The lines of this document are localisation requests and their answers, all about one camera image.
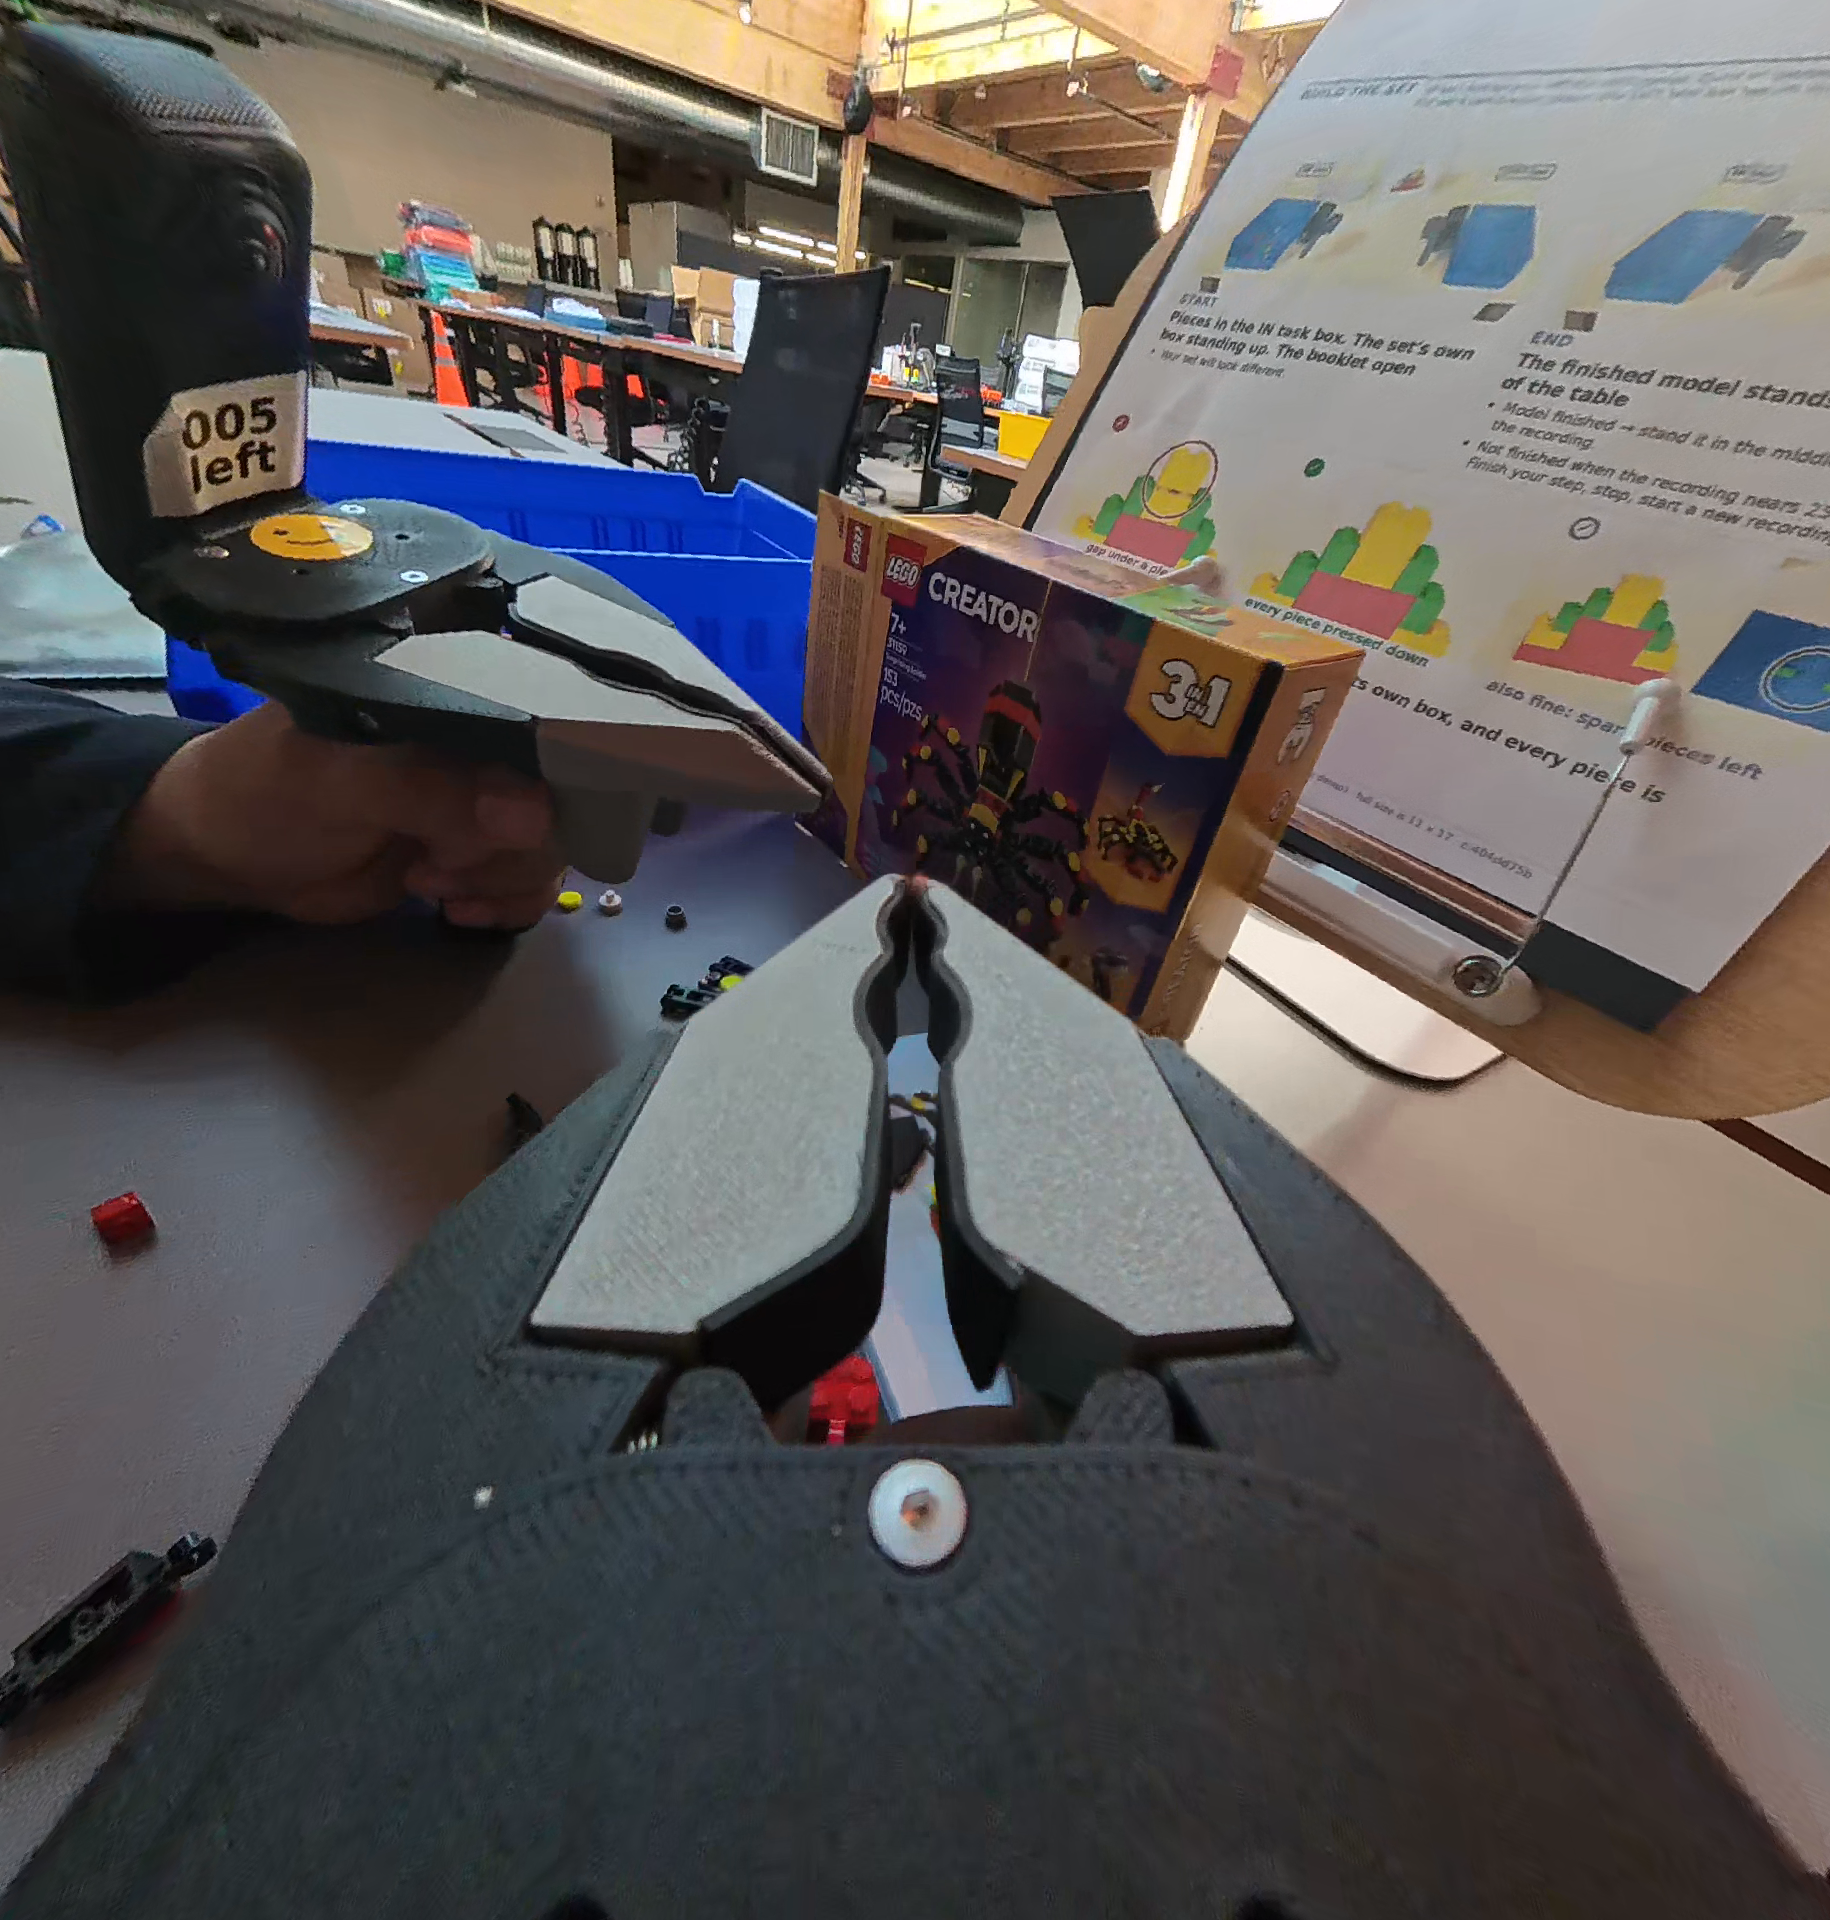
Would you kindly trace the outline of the black lego beam piece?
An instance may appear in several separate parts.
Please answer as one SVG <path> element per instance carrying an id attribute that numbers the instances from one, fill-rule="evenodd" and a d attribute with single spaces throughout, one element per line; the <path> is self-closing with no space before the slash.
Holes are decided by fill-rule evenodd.
<path id="1" fill-rule="evenodd" d="M 162 1552 L 115 1559 L 15 1646 L 0 1674 L 0 1727 L 108 1667 L 217 1553 L 212 1537 L 184 1532 Z"/>

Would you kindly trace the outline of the stack of colourful cloths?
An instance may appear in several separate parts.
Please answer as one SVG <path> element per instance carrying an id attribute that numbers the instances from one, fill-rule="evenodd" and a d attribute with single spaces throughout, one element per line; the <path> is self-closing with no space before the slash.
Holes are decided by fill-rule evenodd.
<path id="1" fill-rule="evenodd" d="M 404 230 L 404 278 L 422 299 L 464 302 L 481 291 L 477 233 L 445 205 L 406 200 L 396 207 Z"/>

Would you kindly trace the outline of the lego set box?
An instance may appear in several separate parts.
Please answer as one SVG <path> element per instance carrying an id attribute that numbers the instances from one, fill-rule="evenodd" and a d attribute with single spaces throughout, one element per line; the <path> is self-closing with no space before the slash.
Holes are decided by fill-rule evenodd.
<path id="1" fill-rule="evenodd" d="M 812 829 L 1186 1042 L 1366 653 L 973 514 L 816 510 Z"/>

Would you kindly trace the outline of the silver monitor stand base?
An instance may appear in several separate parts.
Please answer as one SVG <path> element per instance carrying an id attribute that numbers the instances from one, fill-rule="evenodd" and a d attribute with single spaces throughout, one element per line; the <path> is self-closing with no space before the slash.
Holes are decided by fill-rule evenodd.
<path id="1" fill-rule="evenodd" d="M 1383 1080 L 1445 1091 L 1502 1062 L 1497 1043 L 1264 908 L 1251 908 L 1244 920 L 1225 970 L 1339 1056 Z"/>

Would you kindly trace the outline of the black wheeled office chair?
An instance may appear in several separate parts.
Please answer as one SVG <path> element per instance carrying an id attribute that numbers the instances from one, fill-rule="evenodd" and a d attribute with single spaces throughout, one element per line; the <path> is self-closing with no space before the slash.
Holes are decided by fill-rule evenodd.
<path id="1" fill-rule="evenodd" d="M 928 427 L 919 511 L 973 510 L 976 469 L 962 456 L 987 447 L 980 361 L 942 347 L 932 387 L 934 417 Z"/>

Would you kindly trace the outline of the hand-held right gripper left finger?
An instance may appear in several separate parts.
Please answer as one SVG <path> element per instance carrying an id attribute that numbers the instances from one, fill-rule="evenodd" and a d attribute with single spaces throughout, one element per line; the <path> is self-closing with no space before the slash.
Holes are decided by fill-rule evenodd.
<path id="1" fill-rule="evenodd" d="M 886 1290 L 886 1049 L 903 880 L 880 878 L 695 1014 L 598 1164 L 529 1313 L 560 1345 L 737 1374 L 779 1406 Z"/>

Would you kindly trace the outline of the person's left hand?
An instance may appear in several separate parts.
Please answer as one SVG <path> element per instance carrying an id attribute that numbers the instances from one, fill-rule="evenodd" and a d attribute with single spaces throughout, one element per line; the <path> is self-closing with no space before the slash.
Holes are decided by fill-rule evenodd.
<path id="1" fill-rule="evenodd" d="M 121 825 L 112 902 L 351 925 L 404 905 L 525 930 L 567 862 L 547 787 L 425 748 L 302 732 L 265 704 L 182 744 Z"/>

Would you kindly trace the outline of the blue plastic bin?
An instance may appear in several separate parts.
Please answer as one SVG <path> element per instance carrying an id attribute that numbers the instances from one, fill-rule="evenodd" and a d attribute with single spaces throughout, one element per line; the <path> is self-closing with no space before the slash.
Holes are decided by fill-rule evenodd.
<path id="1" fill-rule="evenodd" d="M 667 616 L 708 660 L 797 744 L 805 745 L 803 688 L 816 519 L 792 501 L 741 482 L 708 492 L 693 474 L 648 467 L 519 461 L 472 449 L 387 447 L 310 441 L 307 486 L 331 510 L 355 501 L 414 503 L 470 520 L 502 541 L 556 555 L 558 571 L 605 575 Z M 182 717 L 226 720 L 254 706 L 254 683 L 232 643 L 228 660 L 197 643 L 186 625 L 193 600 L 172 585 L 142 583 L 136 607 L 166 622 L 168 683 Z M 355 748 L 428 745 L 465 759 L 541 769 L 538 748 L 502 722 L 510 709 L 415 706 L 408 691 L 380 686 L 387 674 L 336 653 L 360 686 L 289 683 L 300 656 L 278 665 L 268 699 L 298 699 L 298 727 Z"/>

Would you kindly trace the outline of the long work table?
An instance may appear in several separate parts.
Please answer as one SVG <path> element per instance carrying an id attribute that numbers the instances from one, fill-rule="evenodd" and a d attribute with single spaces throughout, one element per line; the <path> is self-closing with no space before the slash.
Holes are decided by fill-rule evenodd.
<path id="1" fill-rule="evenodd" d="M 648 402 L 654 390 L 708 395 L 741 372 L 741 360 L 725 349 L 655 334 L 576 325 L 499 305 L 422 296 L 411 305 L 422 320 L 426 352 L 436 355 L 440 344 L 448 347 L 465 405 L 481 414 L 543 419 L 556 434 L 569 436 L 588 372 L 598 370 L 602 449 L 623 467 L 642 456 L 634 443 L 634 383 L 642 383 L 642 400 Z"/>

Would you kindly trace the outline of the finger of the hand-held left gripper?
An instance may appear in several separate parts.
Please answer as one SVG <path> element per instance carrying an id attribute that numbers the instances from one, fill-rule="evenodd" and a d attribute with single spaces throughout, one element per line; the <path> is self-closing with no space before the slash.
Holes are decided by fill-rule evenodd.
<path id="1" fill-rule="evenodd" d="M 827 767 L 654 608 L 642 610 L 545 575 L 514 586 L 510 635 L 572 660 L 607 686 L 730 722 L 811 787 L 831 787 Z"/>
<path id="2" fill-rule="evenodd" d="M 380 662 L 528 716 L 560 850 L 593 880 L 633 878 L 670 808 L 803 814 L 831 790 L 823 762 L 682 635 L 618 665 L 485 632 L 421 635 Z"/>

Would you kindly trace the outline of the grey plastic pouch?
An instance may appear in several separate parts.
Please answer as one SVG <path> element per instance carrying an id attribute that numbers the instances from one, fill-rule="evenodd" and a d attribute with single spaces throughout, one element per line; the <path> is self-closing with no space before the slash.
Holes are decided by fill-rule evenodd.
<path id="1" fill-rule="evenodd" d="M 166 683 L 166 635 L 52 516 L 0 546 L 0 674 L 42 683 Z"/>

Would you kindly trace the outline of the black mesh office chair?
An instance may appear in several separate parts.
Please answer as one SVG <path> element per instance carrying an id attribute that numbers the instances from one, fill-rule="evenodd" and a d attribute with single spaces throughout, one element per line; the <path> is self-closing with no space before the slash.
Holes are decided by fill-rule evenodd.
<path id="1" fill-rule="evenodd" d="M 891 270 L 764 277 L 726 400 L 714 491 L 751 482 L 816 510 L 841 492 L 871 385 Z"/>

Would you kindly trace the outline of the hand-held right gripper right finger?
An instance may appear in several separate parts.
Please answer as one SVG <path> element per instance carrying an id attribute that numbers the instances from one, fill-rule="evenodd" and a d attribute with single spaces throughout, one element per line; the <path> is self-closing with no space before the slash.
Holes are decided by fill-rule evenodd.
<path id="1" fill-rule="evenodd" d="M 961 1358 L 1072 1406 L 1120 1369 L 1293 1345 L 1294 1311 L 1143 1033 L 942 884 L 910 892 Z"/>

